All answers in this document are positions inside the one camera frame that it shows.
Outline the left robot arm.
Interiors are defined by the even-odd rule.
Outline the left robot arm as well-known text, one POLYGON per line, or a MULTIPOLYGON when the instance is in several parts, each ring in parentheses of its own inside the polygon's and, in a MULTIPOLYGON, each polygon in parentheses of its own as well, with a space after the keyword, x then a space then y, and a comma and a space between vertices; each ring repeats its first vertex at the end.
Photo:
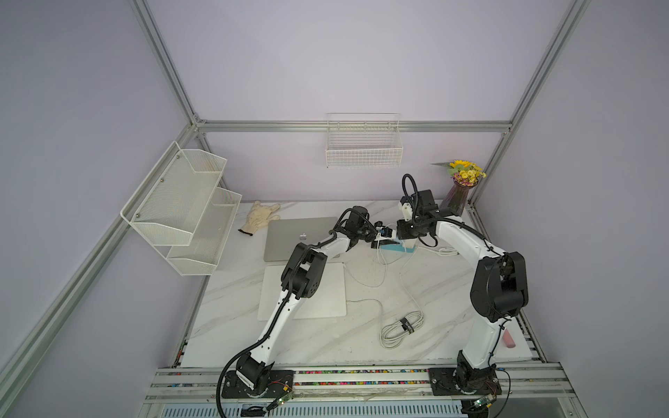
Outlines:
POLYGON ((267 389, 280 334, 299 306, 315 295, 329 259, 345 254, 360 241, 392 242, 396 238, 394 228, 381 221, 372 222, 365 207, 353 206, 341 214, 327 238, 295 246, 280 276, 279 299, 259 340, 230 361, 237 378, 252 394, 259 395, 267 389))

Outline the teal power strip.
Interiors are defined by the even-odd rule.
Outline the teal power strip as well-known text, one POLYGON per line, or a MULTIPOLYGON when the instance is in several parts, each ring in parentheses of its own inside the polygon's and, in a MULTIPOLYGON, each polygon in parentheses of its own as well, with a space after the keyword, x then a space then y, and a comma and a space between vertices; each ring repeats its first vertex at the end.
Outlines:
POLYGON ((416 250, 416 249, 414 248, 414 249, 409 249, 409 251, 407 251, 407 250, 402 246, 402 242, 399 242, 398 244, 395 244, 395 245, 381 246, 381 247, 379 247, 379 248, 380 248, 381 250, 385 250, 385 251, 393 251, 393 252, 398 252, 398 253, 402 253, 402 254, 413 254, 413 253, 415 252, 415 250, 416 250))

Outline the white charger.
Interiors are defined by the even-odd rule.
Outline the white charger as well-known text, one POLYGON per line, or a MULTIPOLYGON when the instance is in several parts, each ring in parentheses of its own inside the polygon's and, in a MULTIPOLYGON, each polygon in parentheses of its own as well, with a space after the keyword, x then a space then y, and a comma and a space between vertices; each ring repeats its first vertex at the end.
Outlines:
POLYGON ((414 249, 416 247, 417 239, 403 239, 402 246, 409 251, 409 249, 414 249))

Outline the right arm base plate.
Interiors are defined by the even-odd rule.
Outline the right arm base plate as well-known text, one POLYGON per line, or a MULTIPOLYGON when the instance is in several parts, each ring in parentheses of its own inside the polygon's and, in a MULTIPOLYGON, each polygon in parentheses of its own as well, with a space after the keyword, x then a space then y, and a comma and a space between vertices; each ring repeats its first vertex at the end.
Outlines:
POLYGON ((500 395, 502 388, 492 367, 468 370, 466 367, 432 367, 428 370, 435 396, 500 395))

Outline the light blue charger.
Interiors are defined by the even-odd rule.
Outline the light blue charger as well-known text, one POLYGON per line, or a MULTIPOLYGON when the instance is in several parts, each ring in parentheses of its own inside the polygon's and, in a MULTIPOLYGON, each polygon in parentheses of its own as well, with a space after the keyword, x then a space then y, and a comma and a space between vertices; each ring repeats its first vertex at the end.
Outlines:
POLYGON ((391 228, 391 233, 378 233, 377 240, 389 240, 389 245, 398 244, 397 232, 391 228))

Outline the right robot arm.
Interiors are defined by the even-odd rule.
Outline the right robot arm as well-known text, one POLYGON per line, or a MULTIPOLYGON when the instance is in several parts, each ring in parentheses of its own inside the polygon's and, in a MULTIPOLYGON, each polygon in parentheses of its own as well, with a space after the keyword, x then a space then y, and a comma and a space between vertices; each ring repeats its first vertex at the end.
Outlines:
POLYGON ((524 256, 491 244, 482 233, 450 212, 441 212, 432 192, 405 193, 399 207, 399 240, 430 236, 450 244, 474 270, 470 303, 478 313, 464 348, 459 351, 453 380, 470 395, 496 377, 495 357, 506 324, 529 302, 524 256))

